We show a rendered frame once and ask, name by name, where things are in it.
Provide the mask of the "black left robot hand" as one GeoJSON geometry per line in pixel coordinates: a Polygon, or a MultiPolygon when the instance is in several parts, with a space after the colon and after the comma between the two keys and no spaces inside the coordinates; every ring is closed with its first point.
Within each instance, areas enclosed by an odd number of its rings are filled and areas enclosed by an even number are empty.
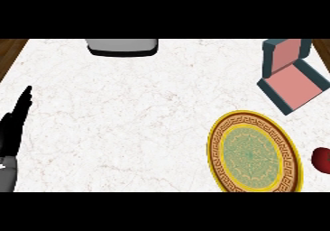
{"type": "Polygon", "coordinates": [[[13,111],[0,120],[0,163],[8,156],[15,157],[21,148],[21,136],[30,107],[33,105],[33,87],[21,93],[13,111]]]}

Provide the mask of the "ornate yellow green plate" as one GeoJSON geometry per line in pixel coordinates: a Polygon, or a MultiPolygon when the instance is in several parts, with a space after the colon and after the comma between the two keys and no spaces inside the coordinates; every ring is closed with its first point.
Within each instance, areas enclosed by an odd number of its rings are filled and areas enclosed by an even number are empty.
{"type": "Polygon", "coordinates": [[[206,152],[223,191],[301,191],[304,170],[295,143],[277,123],[260,113],[237,110],[218,118],[206,152]]]}

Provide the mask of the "open teal pink box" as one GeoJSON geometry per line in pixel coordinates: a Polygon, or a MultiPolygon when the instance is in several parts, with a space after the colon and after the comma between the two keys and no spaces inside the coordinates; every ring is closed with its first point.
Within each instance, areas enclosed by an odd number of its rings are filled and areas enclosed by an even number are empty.
{"type": "Polygon", "coordinates": [[[330,88],[330,81],[305,62],[310,48],[311,39],[267,39],[263,42],[263,78],[257,85],[285,115],[330,88]]]}

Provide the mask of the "red tomato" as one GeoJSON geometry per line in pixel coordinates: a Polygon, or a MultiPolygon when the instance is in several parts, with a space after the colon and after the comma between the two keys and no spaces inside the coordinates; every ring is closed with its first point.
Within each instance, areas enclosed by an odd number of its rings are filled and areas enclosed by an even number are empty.
{"type": "Polygon", "coordinates": [[[311,164],[321,173],[330,174],[330,149],[320,147],[313,151],[311,164]]]}

